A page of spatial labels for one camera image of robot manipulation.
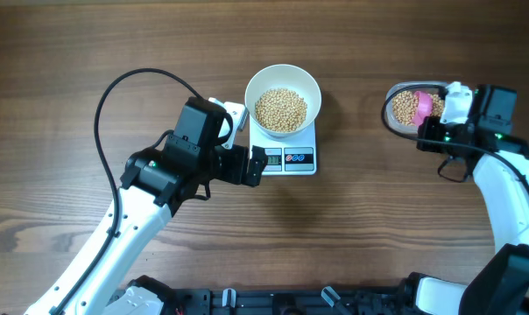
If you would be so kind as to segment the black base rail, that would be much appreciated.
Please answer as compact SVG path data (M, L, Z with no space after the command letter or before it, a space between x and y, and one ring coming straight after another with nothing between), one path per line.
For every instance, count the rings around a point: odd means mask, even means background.
M172 291L162 311L170 315L380 315L420 314L413 298L396 287L357 290L189 290Z

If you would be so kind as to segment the soybeans in bowl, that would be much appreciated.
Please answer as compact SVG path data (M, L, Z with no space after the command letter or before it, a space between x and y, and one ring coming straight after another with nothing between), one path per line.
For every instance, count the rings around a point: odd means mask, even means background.
M287 133L303 124L307 116L307 103L295 91L275 88L261 95L255 104L255 111L261 126Z

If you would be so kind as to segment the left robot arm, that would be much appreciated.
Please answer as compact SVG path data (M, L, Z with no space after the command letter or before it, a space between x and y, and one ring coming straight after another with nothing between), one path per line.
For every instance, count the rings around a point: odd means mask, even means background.
M110 242L100 262L94 267L75 295L62 309L64 314L159 314L164 309L164 299L154 289L133 284L119 297L115 297L132 264L148 242L163 229L172 218L171 208L154 203L155 195L131 186L117 190L119 214L110 207L105 217L85 242L53 286L29 306L27 315L48 315L54 313L79 277L93 262L102 243L110 234L112 220L117 218L118 237Z

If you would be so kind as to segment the soybeans in container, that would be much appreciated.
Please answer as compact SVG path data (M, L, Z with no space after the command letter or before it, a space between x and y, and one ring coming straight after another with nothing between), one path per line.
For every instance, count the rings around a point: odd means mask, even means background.
M412 118L418 106L418 102L413 96L415 92L401 92L392 100L393 113L397 121L401 124L415 126L412 123ZM441 117L442 111L444 109L444 101L437 94L430 95L433 99L433 111L430 116Z

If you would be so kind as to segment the white bowl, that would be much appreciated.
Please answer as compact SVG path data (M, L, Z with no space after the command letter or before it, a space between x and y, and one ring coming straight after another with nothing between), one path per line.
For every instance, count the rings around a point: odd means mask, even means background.
M281 133L261 126L256 118L255 104L266 91L275 88L287 88L295 91L307 103L307 116L303 124L293 132ZM321 110L322 95L315 78L306 70L293 65L277 64L268 66L256 73L245 90L244 102L249 110L250 118L272 137L289 137L301 132L314 123Z

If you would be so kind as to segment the clear plastic container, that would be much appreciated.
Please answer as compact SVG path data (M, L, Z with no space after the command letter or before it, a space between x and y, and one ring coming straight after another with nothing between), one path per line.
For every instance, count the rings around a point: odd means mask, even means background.
M401 82L393 86L387 93L386 98L389 98L391 95L395 94L397 96L401 92L405 91L422 91L427 92L429 94L437 94L439 95L439 89L433 88L433 87L424 87L424 88L418 88L418 85L437 85L446 87L448 84L444 81L409 81L409 82ZM418 127L415 126L408 126L401 124L397 121L392 108L392 100L393 98L388 102L386 108L385 108L385 120L388 123L388 125L393 129L397 130L400 133L405 133L409 135L417 136L417 130Z

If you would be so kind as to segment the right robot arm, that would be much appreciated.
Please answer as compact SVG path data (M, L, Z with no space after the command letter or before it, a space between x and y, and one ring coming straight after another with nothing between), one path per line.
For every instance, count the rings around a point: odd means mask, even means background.
M421 276L413 308L426 314L529 314L529 145L511 135L516 91L475 90L460 82L408 84L387 97L417 101L415 131L403 133L420 151L462 160L465 179L483 195L496 254L467 285Z

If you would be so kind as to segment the white digital kitchen scale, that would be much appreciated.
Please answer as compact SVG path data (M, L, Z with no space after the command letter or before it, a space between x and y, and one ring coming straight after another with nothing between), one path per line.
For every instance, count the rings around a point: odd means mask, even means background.
M264 176L314 175L317 171L317 150L314 123L288 137L273 137L250 119L250 145L264 148L268 157Z

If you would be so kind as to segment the pink measuring scoop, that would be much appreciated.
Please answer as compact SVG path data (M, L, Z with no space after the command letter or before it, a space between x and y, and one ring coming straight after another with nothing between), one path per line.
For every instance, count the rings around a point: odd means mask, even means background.
M418 102L418 106L412 118L412 123L419 127L432 114L433 99L430 94L422 91L416 91L413 96Z

